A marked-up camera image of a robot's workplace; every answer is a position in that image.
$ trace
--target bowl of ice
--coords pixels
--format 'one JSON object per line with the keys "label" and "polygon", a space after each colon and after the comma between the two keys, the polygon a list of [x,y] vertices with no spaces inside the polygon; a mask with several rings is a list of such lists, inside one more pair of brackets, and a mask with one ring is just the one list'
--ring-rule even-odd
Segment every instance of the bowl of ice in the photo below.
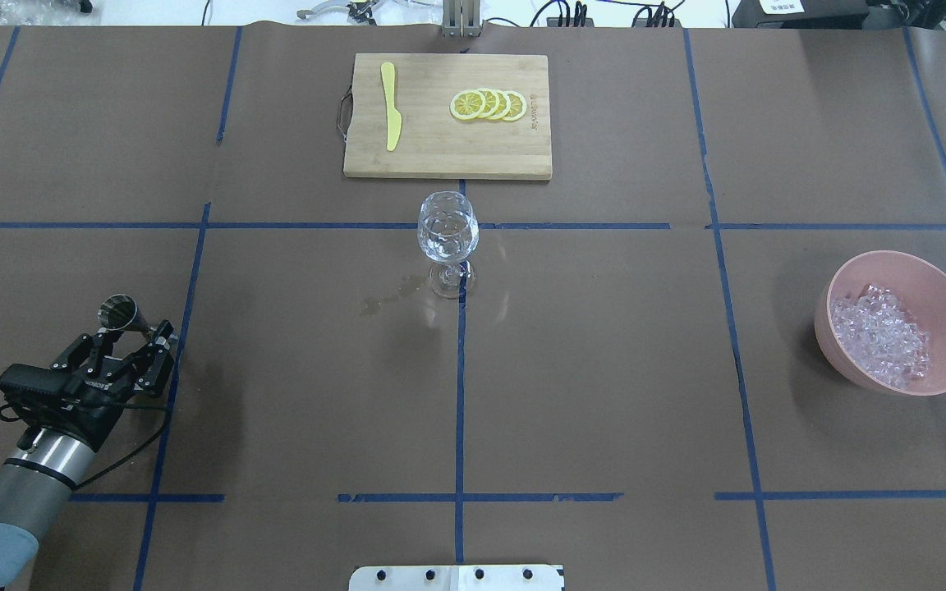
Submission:
{"label": "bowl of ice", "polygon": [[815,308],[823,355],[856,385],[910,396],[946,392],[946,273],[911,254],[849,259]]}

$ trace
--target white mounting plate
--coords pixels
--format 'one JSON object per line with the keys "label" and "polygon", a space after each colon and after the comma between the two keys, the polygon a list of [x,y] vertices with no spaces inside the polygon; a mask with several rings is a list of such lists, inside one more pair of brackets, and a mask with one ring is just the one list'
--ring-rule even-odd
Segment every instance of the white mounting plate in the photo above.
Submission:
{"label": "white mounting plate", "polygon": [[361,567],[349,577],[349,591],[563,591],[562,573],[551,565]]}

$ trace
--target brown table surface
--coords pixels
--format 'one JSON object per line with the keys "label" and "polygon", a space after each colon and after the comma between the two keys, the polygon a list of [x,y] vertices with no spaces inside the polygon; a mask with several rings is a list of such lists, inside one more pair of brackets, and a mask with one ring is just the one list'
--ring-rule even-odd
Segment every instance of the brown table surface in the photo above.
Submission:
{"label": "brown table surface", "polygon": [[[467,49],[549,56],[555,175],[458,184],[457,302],[414,232],[457,183],[346,179],[335,112],[358,52]],[[0,371],[120,291],[185,336],[168,438],[10,589],[946,589],[946,396],[864,392],[811,332],[865,250],[946,272],[946,34],[0,29]]]}

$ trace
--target lemon slice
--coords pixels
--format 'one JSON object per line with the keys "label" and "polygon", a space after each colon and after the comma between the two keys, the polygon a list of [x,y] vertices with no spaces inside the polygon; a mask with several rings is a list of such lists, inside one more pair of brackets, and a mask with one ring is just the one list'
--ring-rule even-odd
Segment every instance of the lemon slice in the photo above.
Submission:
{"label": "lemon slice", "polygon": [[523,94],[516,93],[514,90],[506,90],[506,100],[509,102],[510,108],[506,115],[502,117],[503,121],[515,121],[525,116],[525,112],[528,111],[528,101],[525,100]]}
{"label": "lemon slice", "polygon": [[511,99],[509,91],[507,90],[495,90],[495,93],[498,94],[498,108],[495,108],[495,111],[491,115],[484,116],[484,119],[489,119],[491,121],[498,121],[505,117],[507,113],[510,113]]}
{"label": "lemon slice", "polygon": [[488,106],[488,99],[480,90],[462,90],[451,98],[451,116],[459,121],[476,119]]}
{"label": "lemon slice", "polygon": [[487,105],[484,106],[484,111],[480,112],[477,119],[488,119],[488,117],[495,115],[499,105],[502,105],[503,94],[499,93],[496,89],[477,89],[477,91],[478,93],[482,93],[484,100],[487,101]]}

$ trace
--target sticker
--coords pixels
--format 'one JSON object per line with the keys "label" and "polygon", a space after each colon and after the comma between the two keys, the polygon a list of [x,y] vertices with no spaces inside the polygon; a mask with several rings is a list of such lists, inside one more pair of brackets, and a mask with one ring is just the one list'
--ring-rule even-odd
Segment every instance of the sticker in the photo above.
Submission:
{"label": "sticker", "polygon": [[804,12],[801,0],[758,0],[761,10],[766,15],[792,15],[795,12]]}

